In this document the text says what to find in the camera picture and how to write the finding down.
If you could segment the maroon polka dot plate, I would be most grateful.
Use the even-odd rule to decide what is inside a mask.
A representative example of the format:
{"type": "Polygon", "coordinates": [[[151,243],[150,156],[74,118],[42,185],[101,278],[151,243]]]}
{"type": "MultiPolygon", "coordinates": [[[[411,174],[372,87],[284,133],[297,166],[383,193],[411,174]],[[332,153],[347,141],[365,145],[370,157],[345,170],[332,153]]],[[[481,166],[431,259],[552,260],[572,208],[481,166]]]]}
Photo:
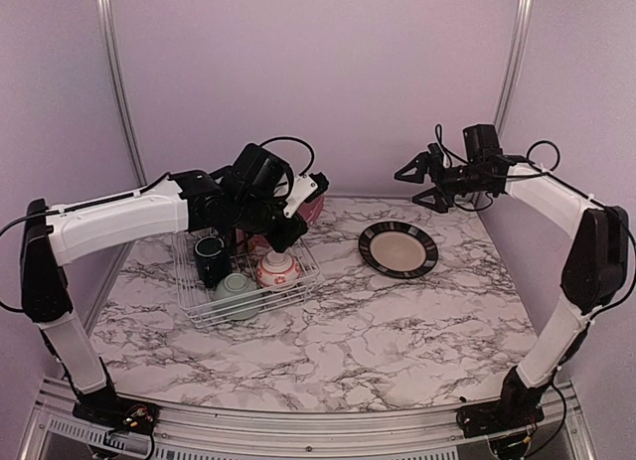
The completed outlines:
{"type": "Polygon", "coordinates": [[[309,227],[311,227],[318,220],[324,208],[324,203],[325,195],[322,194],[311,202],[304,202],[297,210],[297,214],[305,221],[305,223],[309,227]]]}

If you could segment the black striped plate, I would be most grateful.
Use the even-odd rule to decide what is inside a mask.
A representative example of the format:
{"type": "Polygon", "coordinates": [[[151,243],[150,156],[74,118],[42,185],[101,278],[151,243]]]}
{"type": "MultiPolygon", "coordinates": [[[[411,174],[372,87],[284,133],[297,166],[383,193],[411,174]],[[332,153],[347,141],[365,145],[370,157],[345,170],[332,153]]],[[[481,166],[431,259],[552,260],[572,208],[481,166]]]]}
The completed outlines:
{"type": "Polygon", "coordinates": [[[358,238],[366,264],[395,279],[414,279],[430,272],[438,261],[438,247],[420,228],[387,221],[366,227],[358,238]]]}

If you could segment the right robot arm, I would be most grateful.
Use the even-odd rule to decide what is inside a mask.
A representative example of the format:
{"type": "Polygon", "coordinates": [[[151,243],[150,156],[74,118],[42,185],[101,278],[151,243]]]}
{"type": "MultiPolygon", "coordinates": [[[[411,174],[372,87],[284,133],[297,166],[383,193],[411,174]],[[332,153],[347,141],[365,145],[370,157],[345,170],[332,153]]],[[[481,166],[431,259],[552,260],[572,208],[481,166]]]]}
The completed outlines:
{"type": "Polygon", "coordinates": [[[455,167],[446,167],[440,150],[430,147],[395,172],[398,181],[432,188],[413,196],[414,203],[444,214],[456,196],[484,192],[506,194],[525,203],[561,228],[571,239],[560,278],[556,308],[528,354],[506,375],[492,418],[512,428],[537,403],[559,367],[585,340],[595,317],[610,309],[627,278],[627,213],[591,195],[520,155],[494,152],[455,167]]]}

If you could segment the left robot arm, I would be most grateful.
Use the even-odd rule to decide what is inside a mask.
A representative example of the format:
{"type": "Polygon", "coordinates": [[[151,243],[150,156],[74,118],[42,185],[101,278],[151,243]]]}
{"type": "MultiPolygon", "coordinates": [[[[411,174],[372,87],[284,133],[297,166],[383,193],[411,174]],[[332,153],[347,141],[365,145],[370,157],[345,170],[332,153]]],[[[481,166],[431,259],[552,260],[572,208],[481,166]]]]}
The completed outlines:
{"type": "Polygon", "coordinates": [[[283,252],[306,233],[297,211],[316,191],[306,175],[293,177],[281,194],[276,186],[232,186],[193,170],[167,173],[142,189],[75,205],[32,202],[20,255],[21,305],[66,369],[79,403],[105,425],[118,424],[126,412],[74,309],[66,265],[147,236],[203,229],[260,234],[283,252]]]}

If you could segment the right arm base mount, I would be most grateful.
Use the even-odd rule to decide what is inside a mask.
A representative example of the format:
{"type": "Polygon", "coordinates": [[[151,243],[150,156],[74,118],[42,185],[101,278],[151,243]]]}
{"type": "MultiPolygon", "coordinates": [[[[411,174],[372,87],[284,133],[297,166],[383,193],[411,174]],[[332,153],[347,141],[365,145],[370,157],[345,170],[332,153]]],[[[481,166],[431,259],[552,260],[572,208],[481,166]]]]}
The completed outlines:
{"type": "Polygon", "coordinates": [[[504,413],[498,400],[464,404],[456,412],[456,423],[465,438],[526,427],[544,419],[544,411],[536,404],[513,413],[504,413]]]}

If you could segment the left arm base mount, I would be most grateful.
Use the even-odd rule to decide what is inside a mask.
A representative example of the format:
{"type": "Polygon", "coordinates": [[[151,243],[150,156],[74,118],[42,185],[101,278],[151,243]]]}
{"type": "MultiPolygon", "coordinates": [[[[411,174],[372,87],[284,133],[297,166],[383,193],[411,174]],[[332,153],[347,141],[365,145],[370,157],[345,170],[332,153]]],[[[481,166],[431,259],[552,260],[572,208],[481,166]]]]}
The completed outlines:
{"type": "Polygon", "coordinates": [[[108,427],[114,432],[153,433],[159,406],[152,402],[119,397],[107,400],[77,402],[73,416],[108,427]]]}

